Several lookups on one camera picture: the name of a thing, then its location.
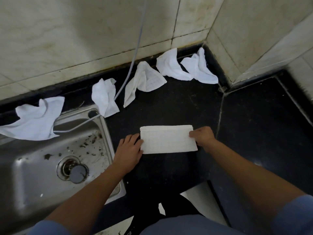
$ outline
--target sink drain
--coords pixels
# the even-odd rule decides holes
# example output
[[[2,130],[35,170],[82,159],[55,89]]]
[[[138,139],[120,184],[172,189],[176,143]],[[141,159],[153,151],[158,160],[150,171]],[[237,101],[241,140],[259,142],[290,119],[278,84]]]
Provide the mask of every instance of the sink drain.
[[[88,168],[87,166],[80,163],[80,160],[74,156],[68,156],[63,158],[57,166],[57,175],[61,180],[70,180],[71,171],[73,168],[84,168],[85,173],[83,174],[83,178],[75,179],[72,181],[73,183],[83,182],[88,176]]]

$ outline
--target left hand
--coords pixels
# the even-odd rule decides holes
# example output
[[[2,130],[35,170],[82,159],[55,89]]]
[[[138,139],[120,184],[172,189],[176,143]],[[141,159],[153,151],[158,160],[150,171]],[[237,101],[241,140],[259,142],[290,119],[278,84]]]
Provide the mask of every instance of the left hand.
[[[130,134],[125,139],[122,138],[119,141],[112,165],[121,169],[124,174],[133,170],[142,156],[143,151],[140,150],[140,147],[143,144],[143,140],[139,139],[136,142],[138,137],[138,133]]]

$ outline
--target grey hose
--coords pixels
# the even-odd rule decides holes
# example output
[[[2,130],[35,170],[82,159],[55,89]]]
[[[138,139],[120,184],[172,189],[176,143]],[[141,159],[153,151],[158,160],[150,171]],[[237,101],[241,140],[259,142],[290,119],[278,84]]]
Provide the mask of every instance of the grey hose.
[[[141,24],[140,24],[139,37],[138,37],[137,46],[136,46],[136,49],[135,49],[135,54],[134,54],[133,59],[132,59],[132,61],[131,61],[131,67],[129,68],[127,77],[126,77],[126,79],[125,79],[123,85],[121,86],[121,88],[119,89],[119,91],[117,92],[117,94],[115,95],[114,100],[117,99],[117,97],[119,96],[119,94],[121,93],[121,91],[123,90],[123,88],[125,87],[125,85],[126,85],[128,79],[129,79],[129,76],[131,75],[131,70],[133,69],[134,62],[135,62],[135,59],[136,59],[136,55],[137,55],[137,52],[138,52],[138,49],[139,49],[139,44],[140,44],[140,39],[141,39],[142,29],[143,29],[143,22],[144,22],[144,20],[145,20],[145,14],[146,14],[146,9],[147,9],[147,3],[148,3],[148,0],[145,0],[144,7],[143,7],[143,12],[142,12],[142,16],[141,16]],[[100,116],[100,114],[98,114],[98,115],[96,115],[96,116],[94,116],[94,117],[92,117],[92,118],[86,120],[85,122],[83,122],[83,123],[77,125],[76,127],[72,128],[72,129],[63,130],[63,131],[55,130],[55,131],[53,131],[53,132],[54,132],[54,133],[68,133],[68,132],[71,132],[71,131],[73,131],[73,130],[79,128],[80,126],[82,126],[82,125],[88,123],[89,121],[91,121],[91,120],[93,120],[93,119],[95,119],[95,118],[97,118],[97,117],[99,117],[99,116]]]

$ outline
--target stainless steel sink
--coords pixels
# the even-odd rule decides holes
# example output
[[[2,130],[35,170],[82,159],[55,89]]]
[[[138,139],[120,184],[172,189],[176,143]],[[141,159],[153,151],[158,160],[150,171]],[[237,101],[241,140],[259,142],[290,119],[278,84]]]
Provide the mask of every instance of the stainless steel sink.
[[[55,130],[69,130],[98,114],[95,106],[62,114]],[[0,135],[0,234],[14,234],[45,218],[59,204],[100,175],[114,157],[103,117],[45,141],[27,141]],[[70,181],[75,165],[87,174]],[[126,194],[123,182],[108,202]]]

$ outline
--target sleeve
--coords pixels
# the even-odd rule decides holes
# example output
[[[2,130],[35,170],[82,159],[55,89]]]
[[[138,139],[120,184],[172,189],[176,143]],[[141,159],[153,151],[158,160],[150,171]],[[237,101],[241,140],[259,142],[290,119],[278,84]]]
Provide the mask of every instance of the sleeve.
[[[285,205],[272,224],[275,235],[313,234],[313,197],[300,196]]]
[[[38,222],[27,235],[71,235],[67,229],[51,220],[42,220]]]

